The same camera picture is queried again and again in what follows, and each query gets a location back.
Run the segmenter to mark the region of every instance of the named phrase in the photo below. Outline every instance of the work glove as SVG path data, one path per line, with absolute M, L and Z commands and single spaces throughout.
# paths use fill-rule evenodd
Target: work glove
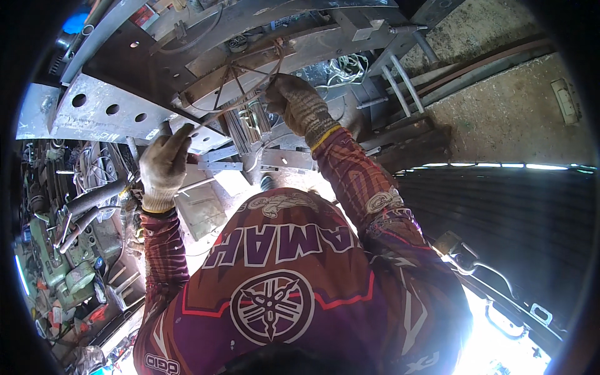
M 144 184 L 142 209 L 162 214 L 175 207 L 175 194 L 185 178 L 187 150 L 194 125 L 185 124 L 172 136 L 160 136 L 140 158 Z
M 325 100 L 301 78 L 276 74 L 265 99 L 267 111 L 283 116 L 291 131 L 305 138 L 311 151 L 340 126 L 331 118 Z

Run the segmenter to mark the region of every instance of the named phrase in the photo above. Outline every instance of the yellow cuff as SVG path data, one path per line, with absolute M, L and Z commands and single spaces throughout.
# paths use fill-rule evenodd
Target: yellow cuff
M 329 129 L 325 134 L 323 134 L 321 139 L 319 139 L 319 141 L 310 148 L 310 152 L 314 152 L 314 150 L 316 150 L 317 147 L 319 147 L 321 145 L 321 143 L 323 143 L 327 139 L 327 137 L 329 137 L 333 132 L 335 132 L 339 128 L 341 128 L 341 126 L 336 125 L 336 126 L 332 127 L 331 129 Z

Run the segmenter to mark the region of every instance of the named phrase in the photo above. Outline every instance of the corrugated metal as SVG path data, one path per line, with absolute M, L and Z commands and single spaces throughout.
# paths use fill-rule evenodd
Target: corrugated metal
M 537 303 L 551 312 L 557 332 L 567 327 L 589 265 L 596 177 L 584 167 L 442 166 L 397 175 L 426 236 L 458 234 L 516 286 L 519 305 Z M 475 275 L 507 291 L 494 273 Z

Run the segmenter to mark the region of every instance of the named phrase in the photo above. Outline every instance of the shoe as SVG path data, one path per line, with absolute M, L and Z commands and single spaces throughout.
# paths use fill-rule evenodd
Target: shoe
M 273 180 L 273 177 L 266 175 L 265 177 L 263 177 L 260 180 L 260 190 L 261 191 L 267 191 L 267 190 L 271 190 L 271 189 L 275 189 L 275 180 Z

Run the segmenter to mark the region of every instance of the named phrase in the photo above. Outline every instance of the bundle of welding rods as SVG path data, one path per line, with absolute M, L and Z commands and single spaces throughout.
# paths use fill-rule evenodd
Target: bundle of welding rods
M 257 94 L 252 91 L 246 94 L 252 97 Z M 234 103 L 237 99 L 226 103 L 223 107 Z M 249 102 L 240 110 L 230 110 L 223 114 L 227 124 L 227 132 L 233 140 L 233 144 L 238 148 L 240 155 L 247 155 L 251 152 L 251 145 L 260 142 L 262 134 L 271 131 L 271 125 L 266 113 L 258 99 Z

